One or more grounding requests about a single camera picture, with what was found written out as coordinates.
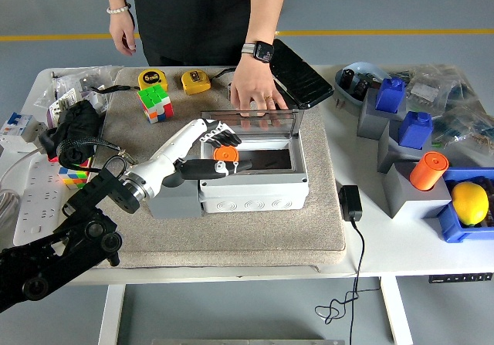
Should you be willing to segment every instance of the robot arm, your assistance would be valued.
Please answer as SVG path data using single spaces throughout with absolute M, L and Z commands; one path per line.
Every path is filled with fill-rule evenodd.
M 237 145 L 239 138 L 223 123 L 194 120 L 142 164 L 116 178 L 103 168 L 63 207 L 67 219 L 45 238 L 0 252 L 0 313 L 26 300 L 40 300 L 107 259 L 120 262 L 122 238 L 115 224 L 96 206 L 109 196 L 124 211 L 134 213 L 140 200 L 153 198 L 164 178 L 186 172 L 186 178 L 211 179 L 250 168 L 250 161 L 226 164 L 215 160 L 181 161 L 199 140 L 219 147 Z
M 195 179 L 220 178 L 240 170 L 250 168 L 249 161 L 240 161 L 229 171 L 224 167 L 222 161 L 196 160 L 183 162 L 194 142 L 209 142 L 214 147 L 237 146 L 240 139 L 230 127 L 220 121 L 197 119 L 182 127 L 173 137 L 163 144 L 149 161 L 132 166 L 123 174 L 122 181 L 127 188 L 140 201 L 155 197 L 161 189 L 161 184 L 166 177 L 176 171 L 190 171 L 194 173 Z

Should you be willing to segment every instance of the hand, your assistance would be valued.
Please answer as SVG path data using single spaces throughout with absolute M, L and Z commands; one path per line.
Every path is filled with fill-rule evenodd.
M 233 75 L 230 97 L 237 110 L 250 110 L 253 100 L 258 110 L 275 110 L 275 103 L 282 110 L 288 109 L 275 87 L 269 64 L 258 61 L 249 54 L 242 54 Z
M 110 15 L 110 34 L 120 53 L 132 56 L 136 52 L 134 18 L 130 12 Z

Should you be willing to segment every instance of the blue bin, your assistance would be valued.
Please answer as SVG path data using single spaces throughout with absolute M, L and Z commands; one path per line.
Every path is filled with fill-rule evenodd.
M 494 181 L 494 167 L 450 167 L 444 174 L 445 181 L 468 181 L 478 177 Z M 452 202 L 438 215 L 442 235 L 446 242 L 458 243 L 465 239 L 494 239 L 494 227 L 465 227 L 458 219 Z

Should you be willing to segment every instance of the gray floor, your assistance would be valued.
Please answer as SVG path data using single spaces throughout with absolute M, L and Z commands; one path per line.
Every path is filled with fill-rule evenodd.
M 0 36 L 105 33 L 106 7 L 107 0 L 0 0 Z M 493 28 L 492 0 L 286 0 L 278 29 Z M 283 39 L 312 64 L 454 63 L 494 113 L 492 33 Z M 145 66 L 138 49 L 128 58 L 111 40 L 0 42 L 0 122 L 21 108 L 40 70 Z M 416 344 L 492 342 L 489 304 L 494 302 L 494 283 L 429 285 L 427 277 L 402 277 L 398 282 Z M 363 279 L 360 287 L 376 285 L 376 279 Z M 129 286 L 119 343 L 179 337 L 347 341 L 350 316 L 325 326 L 313 307 L 341 299 L 350 287 L 350 279 Z M 104 286 L 67 286 L 42 302 L 11 308 L 0 314 L 0 345 L 96 343 L 105 292 Z M 379 292 L 363 293 L 356 302 L 354 343 L 392 343 Z

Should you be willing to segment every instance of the smartwatch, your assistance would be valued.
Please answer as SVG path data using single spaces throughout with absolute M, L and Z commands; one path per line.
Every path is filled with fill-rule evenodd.
M 275 48 L 267 42 L 255 42 L 255 44 L 244 44 L 242 47 L 242 53 L 252 54 L 252 56 L 263 62 L 269 63 L 272 55 L 275 52 Z

